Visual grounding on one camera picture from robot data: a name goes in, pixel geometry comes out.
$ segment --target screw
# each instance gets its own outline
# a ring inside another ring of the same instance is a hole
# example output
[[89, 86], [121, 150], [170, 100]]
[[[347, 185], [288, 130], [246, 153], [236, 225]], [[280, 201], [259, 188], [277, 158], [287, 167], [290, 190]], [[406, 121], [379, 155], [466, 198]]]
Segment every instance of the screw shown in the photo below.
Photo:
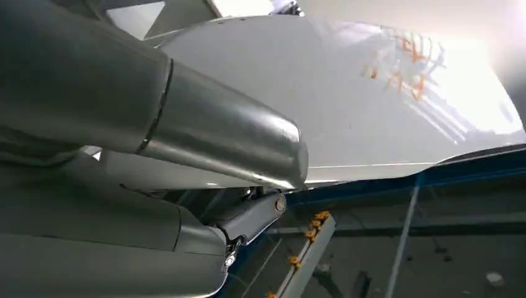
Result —
[[278, 210], [279, 212], [285, 210], [285, 206], [286, 206], [286, 202], [285, 202], [285, 198], [281, 197], [279, 199], [276, 200], [276, 210]]
[[225, 266], [230, 267], [236, 261], [235, 255], [229, 255], [226, 257]]

